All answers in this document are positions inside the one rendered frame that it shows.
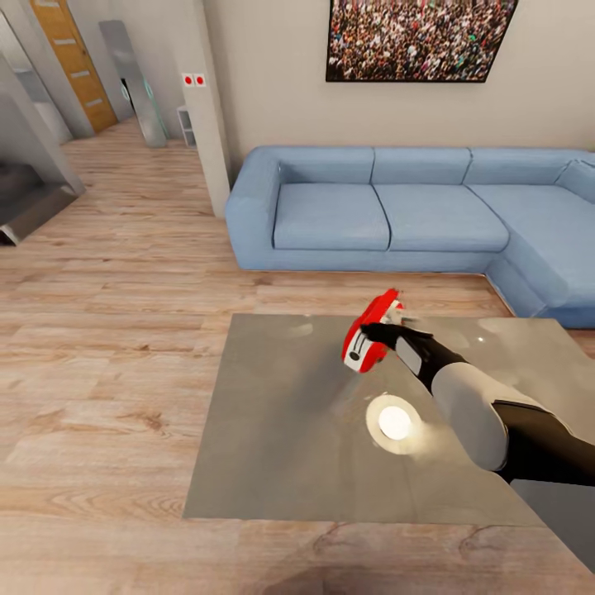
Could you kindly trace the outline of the radio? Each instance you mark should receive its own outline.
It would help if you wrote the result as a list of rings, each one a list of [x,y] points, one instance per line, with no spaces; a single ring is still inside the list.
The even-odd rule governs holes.
[[[381,362],[385,355],[384,343],[369,341],[368,335],[365,335],[360,325],[368,325],[371,321],[376,323],[385,323],[388,320],[388,312],[392,308],[401,308],[402,305],[396,300],[399,291],[390,288],[384,295],[379,295],[367,307],[367,310],[361,317],[356,318],[353,326],[348,330],[341,351],[343,363],[348,364],[350,368],[358,373],[366,373],[371,369],[375,361]]]

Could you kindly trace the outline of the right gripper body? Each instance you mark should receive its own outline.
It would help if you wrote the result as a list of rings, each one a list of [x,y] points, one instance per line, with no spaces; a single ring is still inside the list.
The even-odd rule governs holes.
[[[389,335],[391,335],[392,330],[399,328],[399,325],[388,325],[371,321],[369,323],[368,340],[381,342],[384,343],[386,347],[391,347],[389,343]]]

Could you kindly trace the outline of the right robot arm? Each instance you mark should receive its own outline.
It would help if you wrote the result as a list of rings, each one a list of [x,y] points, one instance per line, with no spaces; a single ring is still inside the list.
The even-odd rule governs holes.
[[[430,331],[402,327],[419,314],[392,308],[360,329],[384,343],[443,408],[469,458],[496,472],[595,574],[595,445],[554,413],[455,354]]]

